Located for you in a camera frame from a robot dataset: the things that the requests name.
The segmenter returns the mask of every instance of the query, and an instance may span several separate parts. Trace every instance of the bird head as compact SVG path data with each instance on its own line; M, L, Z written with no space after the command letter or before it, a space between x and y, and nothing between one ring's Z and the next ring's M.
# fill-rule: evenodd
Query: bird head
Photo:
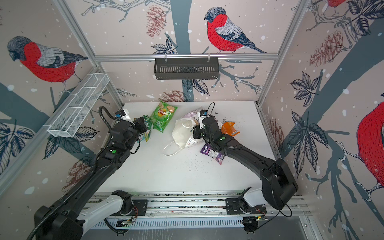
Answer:
M207 14L205 15L204 17L204 20L208 20L209 23L212 23L214 21L214 19L221 15L221 14L226 14L224 8L222 7L213 7L213 8L210 8L208 11L207 11Z
M24 47L30 42L31 40L24 36L17 36L11 39L8 42L7 48L8 48L9 56L11 56L12 60L15 61L17 59L20 59L22 61L25 61L26 57L24 54Z

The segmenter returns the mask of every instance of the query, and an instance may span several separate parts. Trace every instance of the purple snack bag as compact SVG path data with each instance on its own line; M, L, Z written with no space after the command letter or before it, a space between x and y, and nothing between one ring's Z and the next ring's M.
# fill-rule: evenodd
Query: purple snack bag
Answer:
M220 163L220 165L223 162L224 155L219 152L215 152L208 143L204 145L200 152L215 159L218 163Z

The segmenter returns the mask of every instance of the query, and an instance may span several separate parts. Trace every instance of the bird beak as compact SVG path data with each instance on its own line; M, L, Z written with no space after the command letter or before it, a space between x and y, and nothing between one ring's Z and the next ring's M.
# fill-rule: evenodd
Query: bird beak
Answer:
M11 56L11 58L12 58L13 61L16 60L16 56L15 56L15 53L14 53L14 52L10 52L10 53L9 53L9 56Z

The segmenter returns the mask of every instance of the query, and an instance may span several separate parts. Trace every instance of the white tabletop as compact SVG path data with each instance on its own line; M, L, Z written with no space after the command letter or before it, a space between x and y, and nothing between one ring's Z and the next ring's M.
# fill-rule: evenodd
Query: white tabletop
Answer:
M129 192L224 192L261 188L261 180L236 160L224 157L222 165L200 150L204 143L185 148L174 156L162 154L164 147L173 141L172 131L177 119L210 102L175 102L178 107L164 133L152 130L148 142L143 142L136 154L130 155L121 168L98 189L101 192L124 190ZM158 103L125 103L131 118L151 115ZM213 115L219 121L232 121L240 131L235 136L242 145L274 159L259 114L253 101L215 102Z

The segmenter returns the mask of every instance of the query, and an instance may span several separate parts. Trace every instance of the orange snack bag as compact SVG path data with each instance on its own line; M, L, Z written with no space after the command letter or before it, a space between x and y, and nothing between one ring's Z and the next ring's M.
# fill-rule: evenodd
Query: orange snack bag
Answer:
M225 122L223 124L223 126L221 127L221 133L223 134L228 134L230 136L235 136L236 134L240 133L239 131L237 131L233 126L234 126L234 122Z

